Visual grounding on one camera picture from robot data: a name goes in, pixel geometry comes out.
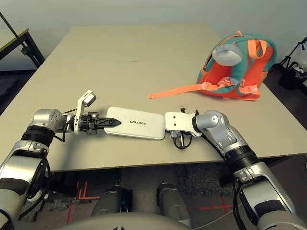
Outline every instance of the backpack buckle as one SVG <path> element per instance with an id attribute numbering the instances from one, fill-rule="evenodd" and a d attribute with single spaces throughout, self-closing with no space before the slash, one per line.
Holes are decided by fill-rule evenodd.
<path id="1" fill-rule="evenodd" d="M 248 85 L 241 88 L 240 90 L 244 94 L 255 94 L 258 91 L 257 85 Z"/>
<path id="2" fill-rule="evenodd" d="M 212 90 L 212 84 L 210 82 L 203 82 L 201 84 L 201 88 L 203 90 L 208 90 L 208 91 L 211 91 Z"/>
<path id="3" fill-rule="evenodd" d="M 233 83 L 230 81 L 230 77 L 223 77 L 218 83 L 218 85 L 232 86 Z"/>

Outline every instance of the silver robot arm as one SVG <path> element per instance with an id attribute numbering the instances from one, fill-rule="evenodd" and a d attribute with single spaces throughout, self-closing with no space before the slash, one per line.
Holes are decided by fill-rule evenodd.
<path id="1" fill-rule="evenodd" d="M 17 221 L 25 199 L 41 188 L 49 146 L 55 133 L 63 132 L 69 117 L 57 109 L 38 110 L 0 166 L 0 227 L 9 229 Z"/>
<path id="2" fill-rule="evenodd" d="M 251 222 L 259 230 L 301 229 L 307 225 L 295 215 L 294 205 L 276 177 L 261 162 L 240 133 L 218 111 L 195 115 L 195 131 L 217 147 L 230 172 L 242 185 L 240 199 Z"/>
<path id="3" fill-rule="evenodd" d="M 113 118 L 99 117 L 98 112 L 84 115 L 84 107 L 95 99 L 94 93 L 87 91 L 78 100 L 77 115 L 62 114 L 57 109 L 40 109 L 35 113 L 21 140 L 0 166 L 0 229 L 12 229 L 25 200 L 41 189 L 49 168 L 49 146 L 56 133 L 97 134 L 98 129 L 121 124 Z"/>

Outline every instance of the backpack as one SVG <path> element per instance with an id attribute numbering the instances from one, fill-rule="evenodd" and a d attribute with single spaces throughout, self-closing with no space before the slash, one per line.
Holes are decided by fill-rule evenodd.
<path id="1" fill-rule="evenodd" d="M 149 98 L 165 97 L 183 92 L 199 91 L 207 95 L 241 100 L 256 100 L 260 97 L 259 87 L 268 70 L 275 63 L 277 51 L 274 42 L 259 34 L 237 34 L 226 37 L 213 49 L 223 44 L 234 44 L 242 53 L 242 60 L 234 66 L 219 65 L 208 56 L 201 69 L 196 85 L 149 94 Z"/>

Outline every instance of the white bracket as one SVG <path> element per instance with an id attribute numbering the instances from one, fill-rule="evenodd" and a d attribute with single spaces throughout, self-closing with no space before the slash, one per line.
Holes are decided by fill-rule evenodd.
<path id="1" fill-rule="evenodd" d="M 78 100 L 77 113 L 73 123 L 73 130 L 76 135 L 80 134 L 81 117 L 84 114 L 84 108 L 89 107 L 96 100 L 93 91 L 88 90 Z"/>
<path id="2" fill-rule="evenodd" d="M 166 131 L 184 131 L 191 133 L 194 137 L 200 137 L 202 132 L 197 132 L 193 128 L 193 114 L 185 114 L 182 112 L 167 112 L 165 114 L 165 129 Z"/>

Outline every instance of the beige table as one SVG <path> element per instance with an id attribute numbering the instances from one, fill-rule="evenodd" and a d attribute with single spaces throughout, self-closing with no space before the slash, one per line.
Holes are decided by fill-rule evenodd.
<path id="1" fill-rule="evenodd" d="M 212 47 L 219 41 L 207 24 L 101 26 L 72 28 L 45 63 L 0 116 L 3 161 L 40 108 L 67 111 L 91 89 L 97 100 L 86 111 L 106 115 L 110 106 L 164 114 L 215 109 L 225 113 L 259 157 L 304 153 L 307 132 L 265 86 L 255 102 L 224 100 L 200 93 L 148 99 L 196 81 Z M 54 139 L 51 169 L 80 170 L 133 165 L 220 161 L 212 147 L 194 138 L 178 150 L 169 134 L 160 141 L 119 137 L 67 135 Z"/>

